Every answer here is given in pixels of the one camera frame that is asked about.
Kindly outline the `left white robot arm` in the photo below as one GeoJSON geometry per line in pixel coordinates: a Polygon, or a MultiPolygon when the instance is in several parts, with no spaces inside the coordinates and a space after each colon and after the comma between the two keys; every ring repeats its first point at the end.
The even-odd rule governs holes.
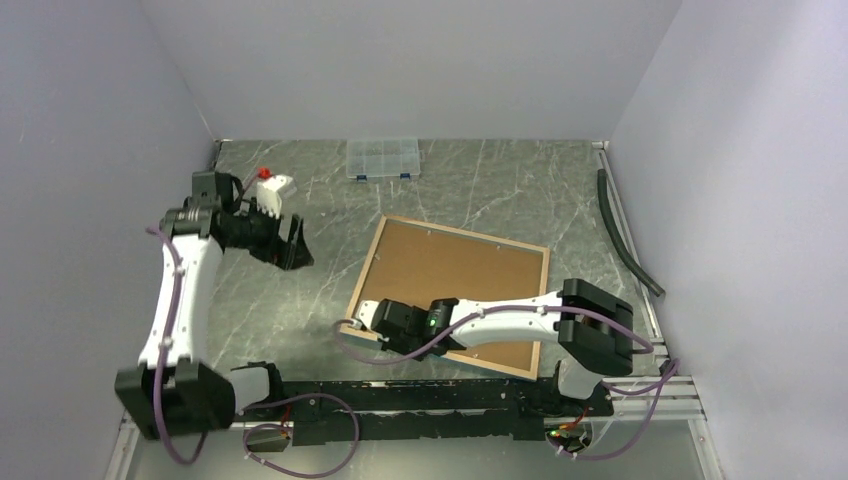
{"type": "Polygon", "coordinates": [[[248,407],[272,420],[286,406],[278,369],[250,362],[227,374],[206,361],[215,281],[226,251],[244,250],[282,271],[313,264],[303,220],[290,216],[282,236],[292,177],[261,168],[247,182],[218,171],[196,172],[192,192],[150,234],[162,243],[163,275],[153,324],[135,366],[120,370],[115,393],[147,440],[228,428],[248,407]]]}

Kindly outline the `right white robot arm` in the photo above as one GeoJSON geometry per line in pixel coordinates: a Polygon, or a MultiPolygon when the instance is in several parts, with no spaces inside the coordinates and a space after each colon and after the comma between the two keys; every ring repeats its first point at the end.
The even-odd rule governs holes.
{"type": "Polygon", "coordinates": [[[374,332],[384,349],[406,359],[442,356],[504,342],[559,345],[550,401],[564,415],[586,405],[607,377],[633,371],[633,308],[582,279],[566,279],[558,291],[523,299],[478,301],[444,298],[426,309],[399,301],[366,300],[355,320],[374,332]]]}

